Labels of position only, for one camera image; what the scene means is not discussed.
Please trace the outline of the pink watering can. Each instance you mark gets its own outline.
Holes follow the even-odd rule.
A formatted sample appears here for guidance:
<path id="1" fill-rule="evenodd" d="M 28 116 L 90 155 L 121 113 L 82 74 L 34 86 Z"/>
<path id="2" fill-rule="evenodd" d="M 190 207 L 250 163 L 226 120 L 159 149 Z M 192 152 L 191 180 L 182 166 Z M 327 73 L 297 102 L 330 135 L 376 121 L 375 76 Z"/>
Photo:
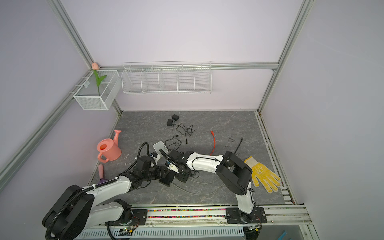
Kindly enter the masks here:
<path id="1" fill-rule="evenodd" d="M 97 150 L 99 152 L 97 159 L 101 163 L 107 163 L 117 160 L 121 154 L 122 150 L 118 146 L 119 134 L 121 130 L 114 130 L 115 136 L 113 139 L 104 139 L 100 141 L 97 145 Z"/>

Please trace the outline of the artificial tulip flower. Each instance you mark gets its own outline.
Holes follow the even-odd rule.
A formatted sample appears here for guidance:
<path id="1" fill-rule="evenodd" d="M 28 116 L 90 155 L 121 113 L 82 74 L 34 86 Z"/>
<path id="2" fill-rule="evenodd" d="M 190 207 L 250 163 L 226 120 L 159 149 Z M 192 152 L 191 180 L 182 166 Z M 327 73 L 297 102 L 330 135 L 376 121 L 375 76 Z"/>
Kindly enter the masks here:
<path id="1" fill-rule="evenodd" d="M 93 73 L 94 73 L 94 76 L 95 76 L 95 79 L 96 79 L 96 85 L 97 85 L 97 89 L 98 89 L 98 96 L 100 97 L 101 94 L 100 94 L 100 85 L 101 83 L 103 82 L 103 80 L 107 77 L 106 75 L 104 76 L 100 76 L 99 75 L 99 65 L 97 63 L 92 63 L 92 70 L 93 70 Z"/>

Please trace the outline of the yellow work glove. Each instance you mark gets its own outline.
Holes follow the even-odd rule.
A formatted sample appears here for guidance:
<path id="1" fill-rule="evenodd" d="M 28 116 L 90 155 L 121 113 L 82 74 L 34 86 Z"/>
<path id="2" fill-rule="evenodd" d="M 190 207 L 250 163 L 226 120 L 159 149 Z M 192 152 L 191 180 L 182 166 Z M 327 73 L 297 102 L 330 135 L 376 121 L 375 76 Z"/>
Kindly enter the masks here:
<path id="1" fill-rule="evenodd" d="M 252 182 L 254 187 L 258 188 L 260 185 L 271 194 L 277 192 L 281 186 L 281 178 L 272 172 L 262 163 L 256 161 L 253 157 L 249 157 L 245 160 L 245 164 L 252 170 Z"/>

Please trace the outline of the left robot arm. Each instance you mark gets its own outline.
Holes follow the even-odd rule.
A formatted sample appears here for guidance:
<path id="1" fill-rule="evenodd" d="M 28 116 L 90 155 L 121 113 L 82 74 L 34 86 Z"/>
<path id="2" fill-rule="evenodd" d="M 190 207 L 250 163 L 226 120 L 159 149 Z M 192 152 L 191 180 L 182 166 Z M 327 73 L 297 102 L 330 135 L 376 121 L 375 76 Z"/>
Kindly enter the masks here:
<path id="1" fill-rule="evenodd" d="M 105 201 L 134 190 L 144 189 L 152 181 L 166 177 L 168 169 L 157 162 L 169 150 L 162 141 L 154 145 L 155 152 L 138 154 L 134 163 L 111 180 L 88 187 L 72 185 L 59 197 L 44 216 L 47 240 L 73 240 L 84 229 L 100 223 L 121 221 L 129 224 L 135 217 L 132 206 L 117 199 L 110 204 Z"/>

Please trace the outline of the purple garden trowel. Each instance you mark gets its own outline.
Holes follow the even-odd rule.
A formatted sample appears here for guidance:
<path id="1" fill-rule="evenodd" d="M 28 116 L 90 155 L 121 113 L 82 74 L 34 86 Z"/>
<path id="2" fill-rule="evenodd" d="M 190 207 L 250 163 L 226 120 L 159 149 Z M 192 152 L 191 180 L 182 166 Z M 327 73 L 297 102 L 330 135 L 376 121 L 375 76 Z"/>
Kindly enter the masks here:
<path id="1" fill-rule="evenodd" d="M 104 178 L 104 165 L 98 165 L 98 173 L 99 173 L 99 182 L 98 184 L 102 184 L 107 182 L 108 180 Z"/>

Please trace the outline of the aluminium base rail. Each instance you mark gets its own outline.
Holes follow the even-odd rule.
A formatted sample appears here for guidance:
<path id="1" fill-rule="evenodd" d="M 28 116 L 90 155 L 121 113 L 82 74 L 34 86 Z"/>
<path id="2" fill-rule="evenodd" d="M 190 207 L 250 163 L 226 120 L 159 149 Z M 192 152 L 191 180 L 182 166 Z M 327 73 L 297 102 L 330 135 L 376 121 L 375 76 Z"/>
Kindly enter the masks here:
<path id="1" fill-rule="evenodd" d="M 235 206 L 156 206 L 133 208 L 132 221 L 100 223 L 78 240 L 317 240 L 303 205 L 255 206 L 250 223 Z"/>

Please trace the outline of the black network switch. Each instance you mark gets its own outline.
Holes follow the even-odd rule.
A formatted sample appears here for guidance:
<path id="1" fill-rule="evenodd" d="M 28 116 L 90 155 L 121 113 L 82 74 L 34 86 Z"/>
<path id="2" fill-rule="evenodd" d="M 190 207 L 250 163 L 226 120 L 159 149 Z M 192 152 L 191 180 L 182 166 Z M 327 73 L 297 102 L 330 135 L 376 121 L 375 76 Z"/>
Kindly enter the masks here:
<path id="1" fill-rule="evenodd" d="M 171 183 L 175 178 L 175 175 L 176 175 L 176 172 L 169 171 L 166 173 L 166 175 L 163 178 L 159 179 L 159 182 L 165 185 L 166 187 L 170 187 Z"/>

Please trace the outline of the black power adapter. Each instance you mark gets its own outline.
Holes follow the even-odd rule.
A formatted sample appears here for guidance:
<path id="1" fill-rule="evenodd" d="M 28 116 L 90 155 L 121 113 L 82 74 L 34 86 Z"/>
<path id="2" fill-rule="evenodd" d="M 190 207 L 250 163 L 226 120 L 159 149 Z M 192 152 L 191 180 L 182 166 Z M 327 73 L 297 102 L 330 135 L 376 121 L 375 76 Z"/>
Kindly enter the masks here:
<path id="1" fill-rule="evenodd" d="M 172 119 L 168 119 L 168 120 L 167 120 L 167 126 L 168 126 L 168 127 L 172 127 L 173 124 L 174 124 L 174 121 L 173 121 Z"/>
<path id="2" fill-rule="evenodd" d="M 178 115 L 172 115 L 171 118 L 173 121 L 178 121 L 180 117 Z"/>

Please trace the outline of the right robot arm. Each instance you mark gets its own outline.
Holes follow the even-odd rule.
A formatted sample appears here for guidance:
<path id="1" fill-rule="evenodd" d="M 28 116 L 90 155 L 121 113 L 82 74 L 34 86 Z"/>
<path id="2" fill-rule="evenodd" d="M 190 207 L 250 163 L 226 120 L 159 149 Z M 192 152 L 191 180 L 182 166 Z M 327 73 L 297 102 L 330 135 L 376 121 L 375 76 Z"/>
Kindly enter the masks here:
<path id="1" fill-rule="evenodd" d="M 254 209 L 251 193 L 252 169 L 232 152 L 224 155 L 209 156 L 187 151 L 180 154 L 171 151 L 163 153 L 166 166 L 177 174 L 192 177 L 195 173 L 208 172 L 216 174 L 223 184 L 236 195 L 238 208 L 250 215 Z"/>

